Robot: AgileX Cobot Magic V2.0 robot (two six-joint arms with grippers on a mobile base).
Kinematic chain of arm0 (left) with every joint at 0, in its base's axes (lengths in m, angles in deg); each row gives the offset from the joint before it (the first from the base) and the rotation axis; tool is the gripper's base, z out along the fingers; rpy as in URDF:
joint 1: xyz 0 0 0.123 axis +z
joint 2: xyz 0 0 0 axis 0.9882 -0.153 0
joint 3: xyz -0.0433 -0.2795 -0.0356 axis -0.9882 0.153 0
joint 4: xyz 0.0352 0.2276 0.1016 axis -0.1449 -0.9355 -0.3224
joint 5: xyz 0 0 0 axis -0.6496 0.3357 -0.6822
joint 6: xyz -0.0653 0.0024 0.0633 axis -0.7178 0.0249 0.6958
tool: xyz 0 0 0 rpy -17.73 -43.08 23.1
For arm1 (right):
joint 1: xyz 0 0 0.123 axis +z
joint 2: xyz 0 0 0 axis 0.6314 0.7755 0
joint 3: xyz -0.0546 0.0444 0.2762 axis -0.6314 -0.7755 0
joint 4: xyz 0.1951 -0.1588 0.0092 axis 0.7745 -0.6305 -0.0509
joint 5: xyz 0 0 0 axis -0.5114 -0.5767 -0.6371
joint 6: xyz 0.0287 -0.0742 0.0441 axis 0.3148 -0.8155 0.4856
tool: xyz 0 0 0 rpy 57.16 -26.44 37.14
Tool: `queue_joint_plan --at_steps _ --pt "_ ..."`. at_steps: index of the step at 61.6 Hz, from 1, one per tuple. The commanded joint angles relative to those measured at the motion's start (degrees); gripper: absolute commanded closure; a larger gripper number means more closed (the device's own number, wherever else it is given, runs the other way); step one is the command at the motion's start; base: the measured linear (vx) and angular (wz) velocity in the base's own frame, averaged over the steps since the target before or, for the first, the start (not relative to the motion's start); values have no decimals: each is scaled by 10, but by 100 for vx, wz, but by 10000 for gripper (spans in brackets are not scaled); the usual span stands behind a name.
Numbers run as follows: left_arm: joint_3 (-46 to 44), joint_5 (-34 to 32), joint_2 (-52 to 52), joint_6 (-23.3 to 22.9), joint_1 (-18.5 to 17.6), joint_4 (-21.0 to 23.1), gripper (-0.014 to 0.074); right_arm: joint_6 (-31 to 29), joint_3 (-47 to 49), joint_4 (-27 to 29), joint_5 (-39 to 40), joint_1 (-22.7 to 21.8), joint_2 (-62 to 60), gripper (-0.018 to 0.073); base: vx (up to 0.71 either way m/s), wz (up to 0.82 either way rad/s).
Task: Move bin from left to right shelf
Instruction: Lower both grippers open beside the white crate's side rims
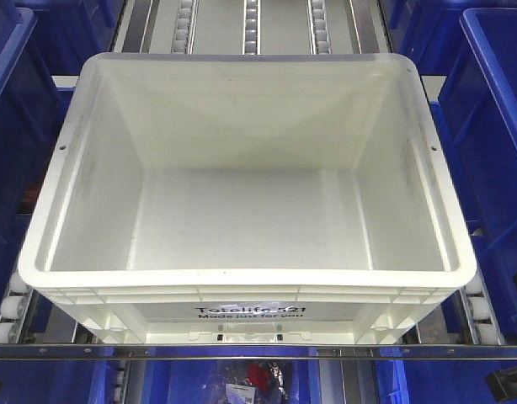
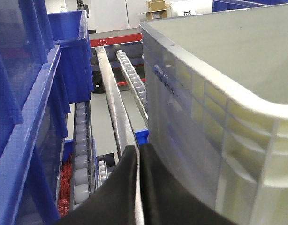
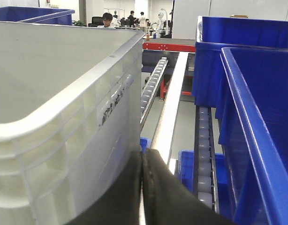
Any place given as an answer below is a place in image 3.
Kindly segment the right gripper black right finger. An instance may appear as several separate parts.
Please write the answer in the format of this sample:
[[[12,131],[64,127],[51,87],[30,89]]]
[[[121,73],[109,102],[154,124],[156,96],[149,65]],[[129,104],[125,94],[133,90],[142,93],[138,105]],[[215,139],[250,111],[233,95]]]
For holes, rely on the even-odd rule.
[[[143,195],[148,225],[232,225],[199,201],[170,172],[157,150],[143,156]]]

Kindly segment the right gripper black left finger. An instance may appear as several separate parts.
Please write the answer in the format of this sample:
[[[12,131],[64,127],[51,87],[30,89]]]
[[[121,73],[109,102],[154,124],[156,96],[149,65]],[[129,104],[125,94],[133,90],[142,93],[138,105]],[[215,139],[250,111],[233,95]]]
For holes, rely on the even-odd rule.
[[[138,225],[142,152],[133,151],[110,188],[69,225]]]

